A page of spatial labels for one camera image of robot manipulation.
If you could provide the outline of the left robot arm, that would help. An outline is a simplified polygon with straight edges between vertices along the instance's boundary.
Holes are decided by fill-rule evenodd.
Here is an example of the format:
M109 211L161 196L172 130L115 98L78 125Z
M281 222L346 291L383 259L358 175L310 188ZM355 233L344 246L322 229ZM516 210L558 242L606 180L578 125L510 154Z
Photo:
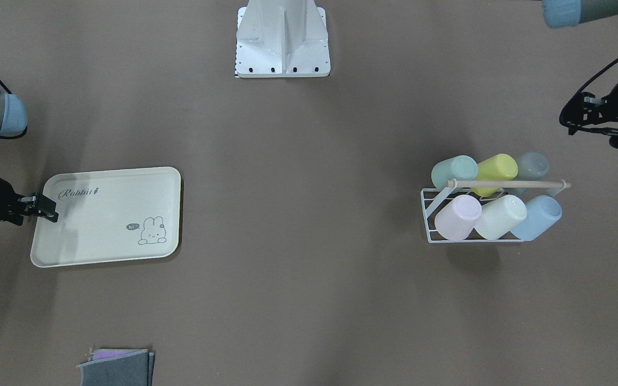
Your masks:
M542 10L548 27L573 27L617 16L618 1L543 1ZM585 91L615 64L618 58L587 80L562 108L558 120L568 129L569 135L577 132L606 135L611 147L618 149L618 83L603 98Z

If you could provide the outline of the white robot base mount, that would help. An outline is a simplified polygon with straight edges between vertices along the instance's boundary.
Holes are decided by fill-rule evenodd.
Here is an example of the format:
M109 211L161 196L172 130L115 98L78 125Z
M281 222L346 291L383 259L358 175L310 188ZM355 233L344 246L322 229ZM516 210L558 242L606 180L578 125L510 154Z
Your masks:
M250 1L237 12L236 39L238 78L331 73L326 10L314 1Z

